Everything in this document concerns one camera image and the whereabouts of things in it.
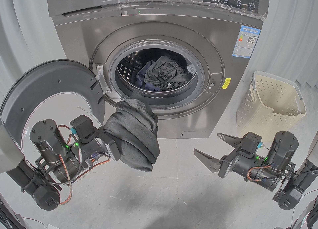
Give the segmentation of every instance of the qr code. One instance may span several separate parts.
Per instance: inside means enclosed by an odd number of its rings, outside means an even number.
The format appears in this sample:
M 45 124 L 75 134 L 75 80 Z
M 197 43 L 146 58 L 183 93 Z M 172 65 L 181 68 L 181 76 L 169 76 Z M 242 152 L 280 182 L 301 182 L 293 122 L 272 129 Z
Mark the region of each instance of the qr code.
M 250 44 L 254 44 L 254 43 L 256 43 L 256 40 L 257 40 L 257 36 L 250 35 L 248 37 L 247 42 L 250 43 Z

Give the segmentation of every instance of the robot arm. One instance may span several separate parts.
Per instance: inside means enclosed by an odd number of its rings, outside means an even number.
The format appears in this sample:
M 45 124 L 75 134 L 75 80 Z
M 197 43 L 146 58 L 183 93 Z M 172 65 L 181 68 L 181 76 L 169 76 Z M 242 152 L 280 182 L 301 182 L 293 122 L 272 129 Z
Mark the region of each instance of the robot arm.
M 31 195 L 44 210 L 53 210 L 58 206 L 59 191 L 62 190 L 49 173 L 53 172 L 61 184 L 67 182 L 59 155 L 62 156 L 73 182 L 79 174 L 93 167 L 91 159 L 97 160 L 102 155 L 107 155 L 115 161 L 121 158 L 115 141 L 104 133 L 102 127 L 95 128 L 89 117 L 81 115 L 70 122 L 70 125 L 73 127 L 71 130 L 76 140 L 73 144 L 65 143 L 53 120 L 40 121 L 33 126 L 30 139 L 41 154 L 35 161 L 37 167 L 25 160 L 3 122 L 0 126 L 4 157 L 1 159 L 0 172 L 6 171 L 21 187 L 21 191 Z
M 290 210 L 294 208 L 303 194 L 311 185 L 318 173 L 318 136 L 311 145 L 307 159 L 294 172 L 295 164 L 291 159 L 298 148 L 298 140 L 290 132 L 278 132 L 269 149 L 268 155 L 262 157 L 256 154 L 261 147 L 261 136 L 247 133 L 243 138 L 217 134 L 217 136 L 231 145 L 234 150 L 220 160 L 194 149 L 194 155 L 212 172 L 218 172 L 224 178 L 234 171 L 244 177 L 245 181 L 252 181 L 273 191 L 282 179 L 282 185 L 273 200 L 280 208 Z

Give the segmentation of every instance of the washing machine door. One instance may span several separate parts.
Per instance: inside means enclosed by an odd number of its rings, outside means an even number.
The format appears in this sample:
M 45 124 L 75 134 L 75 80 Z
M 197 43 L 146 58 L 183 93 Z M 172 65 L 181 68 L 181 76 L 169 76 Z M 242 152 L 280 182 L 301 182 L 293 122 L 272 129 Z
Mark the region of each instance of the washing machine door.
M 26 72 L 11 87 L 0 108 L 0 116 L 22 151 L 36 122 L 53 119 L 69 125 L 81 114 L 99 127 L 104 121 L 105 100 L 95 74 L 72 60 L 48 61 Z

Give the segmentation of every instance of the basket handle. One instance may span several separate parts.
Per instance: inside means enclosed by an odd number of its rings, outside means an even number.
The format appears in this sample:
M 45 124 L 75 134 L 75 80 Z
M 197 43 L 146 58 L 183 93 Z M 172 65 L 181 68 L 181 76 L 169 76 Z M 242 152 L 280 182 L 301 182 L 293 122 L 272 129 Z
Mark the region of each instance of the basket handle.
M 256 102 L 256 95 L 254 93 L 254 89 L 253 89 L 252 83 L 250 85 L 250 92 L 251 92 L 252 101 L 253 101 L 253 103 L 255 103 Z

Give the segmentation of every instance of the gray garment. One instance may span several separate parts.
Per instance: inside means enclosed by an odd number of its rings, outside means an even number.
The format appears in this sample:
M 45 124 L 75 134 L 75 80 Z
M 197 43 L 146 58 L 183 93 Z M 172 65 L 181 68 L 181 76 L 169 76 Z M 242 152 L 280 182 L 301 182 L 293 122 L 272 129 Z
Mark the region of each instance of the gray garment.
M 160 91 L 160 87 L 157 87 L 155 86 L 153 83 L 145 83 L 145 74 L 148 70 L 148 68 L 154 64 L 155 62 L 153 60 L 151 61 L 148 61 L 147 64 L 141 68 L 139 70 L 139 72 L 137 73 L 136 75 L 136 82 L 135 82 L 135 85 L 139 88 L 144 88 L 144 89 L 148 89 L 148 90 L 151 90 L 151 91 Z
M 158 117 L 145 98 L 134 91 L 129 99 L 116 104 L 116 112 L 103 128 L 115 140 L 123 163 L 152 171 L 160 153 L 157 123 Z
M 192 79 L 192 74 L 184 69 L 173 59 L 161 56 L 146 71 L 145 83 L 153 83 L 161 90 L 179 88 Z

